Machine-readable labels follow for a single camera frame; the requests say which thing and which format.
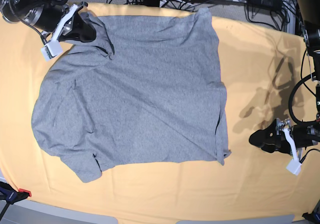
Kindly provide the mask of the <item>grey t-shirt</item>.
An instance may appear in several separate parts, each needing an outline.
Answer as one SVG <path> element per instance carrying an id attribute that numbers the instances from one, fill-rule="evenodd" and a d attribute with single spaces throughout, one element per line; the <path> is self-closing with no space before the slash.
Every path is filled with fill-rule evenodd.
<path id="1" fill-rule="evenodd" d="M 31 118 L 39 147 L 84 183 L 118 165 L 223 164 L 227 90 L 210 11 L 81 17 L 96 39 L 74 41 L 45 75 Z"/>

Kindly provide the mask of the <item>yellow table cloth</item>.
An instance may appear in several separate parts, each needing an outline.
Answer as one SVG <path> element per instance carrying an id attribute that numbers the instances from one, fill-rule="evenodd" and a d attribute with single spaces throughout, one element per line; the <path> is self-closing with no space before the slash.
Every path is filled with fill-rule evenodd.
<path id="1" fill-rule="evenodd" d="M 117 218 L 121 224 L 224 221 L 311 212 L 320 198 L 320 154 L 312 151 L 298 176 L 290 156 L 268 154 L 249 136 L 287 116 L 288 96 L 300 73 L 309 74 L 299 36 L 221 17 L 221 78 L 231 155 L 217 162 L 143 163 L 117 166 L 83 183 L 61 160 L 43 152 L 31 129 L 41 82 L 53 61 L 41 54 L 39 36 L 27 26 L 0 22 L 0 169 L 31 200 Z"/>

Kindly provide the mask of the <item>black clamp right corner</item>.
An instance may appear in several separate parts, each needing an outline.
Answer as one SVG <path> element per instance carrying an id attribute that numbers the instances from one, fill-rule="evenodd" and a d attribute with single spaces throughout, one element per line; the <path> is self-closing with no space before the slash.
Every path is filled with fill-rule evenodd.
<path id="1" fill-rule="evenodd" d="M 308 222 L 310 222 L 310 223 L 312 223 L 312 224 L 320 224 L 320 213 L 319 212 L 311 212 L 311 213 L 304 213 L 303 215 L 302 215 L 302 217 L 306 220 L 306 221 L 308 221 Z"/>

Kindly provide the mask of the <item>black power adapter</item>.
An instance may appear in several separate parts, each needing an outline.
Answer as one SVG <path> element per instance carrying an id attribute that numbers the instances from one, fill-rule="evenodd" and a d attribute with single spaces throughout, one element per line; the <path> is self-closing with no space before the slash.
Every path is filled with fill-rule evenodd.
<path id="1" fill-rule="evenodd" d="M 247 0 L 249 5 L 269 11 L 280 11 L 282 8 L 282 0 Z"/>

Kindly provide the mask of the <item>blue red table clamp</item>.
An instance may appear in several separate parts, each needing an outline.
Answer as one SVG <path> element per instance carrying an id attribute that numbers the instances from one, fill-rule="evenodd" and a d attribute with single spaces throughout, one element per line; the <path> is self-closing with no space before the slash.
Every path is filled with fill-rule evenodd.
<path id="1" fill-rule="evenodd" d="M 6 182 L 0 182 L 0 200 L 13 205 L 16 202 L 20 202 L 31 197 L 30 191 L 25 189 L 15 190 Z"/>

